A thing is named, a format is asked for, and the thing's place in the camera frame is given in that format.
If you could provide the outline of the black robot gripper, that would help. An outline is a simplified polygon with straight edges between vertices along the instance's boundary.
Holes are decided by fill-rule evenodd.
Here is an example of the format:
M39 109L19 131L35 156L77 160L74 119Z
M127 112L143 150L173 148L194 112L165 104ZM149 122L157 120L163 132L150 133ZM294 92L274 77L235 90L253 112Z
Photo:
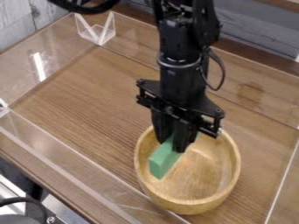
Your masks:
M185 153L198 132L217 138L223 109L206 94L209 65L162 67L161 80L139 79L137 102L153 112L154 132L162 144L171 136L173 149Z

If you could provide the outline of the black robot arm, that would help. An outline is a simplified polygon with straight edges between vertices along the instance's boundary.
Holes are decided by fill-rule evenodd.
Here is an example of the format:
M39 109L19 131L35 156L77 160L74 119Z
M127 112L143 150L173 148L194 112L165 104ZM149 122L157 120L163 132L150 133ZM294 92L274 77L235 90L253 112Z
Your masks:
M185 152L202 132L217 137L223 109L206 91L222 85L209 82L209 66L225 65L211 46L221 38L221 21L213 0L151 0L159 31L157 62L161 79L137 81L137 102L151 109L158 141Z

